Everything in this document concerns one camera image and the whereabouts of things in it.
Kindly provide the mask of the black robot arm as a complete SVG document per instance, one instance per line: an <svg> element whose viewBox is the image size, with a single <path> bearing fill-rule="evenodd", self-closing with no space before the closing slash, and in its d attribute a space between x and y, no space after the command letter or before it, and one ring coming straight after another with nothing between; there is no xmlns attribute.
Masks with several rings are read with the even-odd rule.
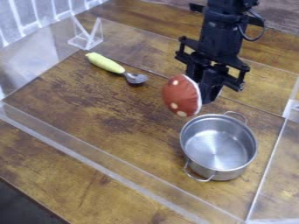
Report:
<svg viewBox="0 0 299 224"><path fill-rule="evenodd" d="M264 23L252 10L256 5L257 0L208 0L206 6L189 4L204 14L200 38L178 37L174 58L186 65L185 74L197 84L202 104L214 101L224 86L236 92L242 90L249 66L238 59L241 42L256 41L264 31L253 38L245 35L253 20Z"/></svg>

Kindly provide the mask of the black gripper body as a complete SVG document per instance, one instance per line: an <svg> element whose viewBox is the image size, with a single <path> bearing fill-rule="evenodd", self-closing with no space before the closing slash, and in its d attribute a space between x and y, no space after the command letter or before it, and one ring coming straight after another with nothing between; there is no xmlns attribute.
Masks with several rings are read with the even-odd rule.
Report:
<svg viewBox="0 0 299 224"><path fill-rule="evenodd" d="M224 66L222 86L234 91L242 90L248 65L238 59L238 50L244 39L248 17L237 11L206 8L197 40L178 37L180 50L174 58L186 65L189 60L200 61L202 69Z"/></svg>

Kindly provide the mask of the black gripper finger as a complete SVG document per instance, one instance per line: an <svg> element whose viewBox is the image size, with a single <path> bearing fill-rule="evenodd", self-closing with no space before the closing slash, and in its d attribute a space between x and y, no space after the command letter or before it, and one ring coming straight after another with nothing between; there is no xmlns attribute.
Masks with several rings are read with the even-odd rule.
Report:
<svg viewBox="0 0 299 224"><path fill-rule="evenodd" d="M202 64L200 61L189 60L186 63L185 75L196 82L201 82Z"/></svg>
<svg viewBox="0 0 299 224"><path fill-rule="evenodd" d="M213 102L217 98L225 74L226 68L224 66L210 66L202 69L198 84L202 104Z"/></svg>

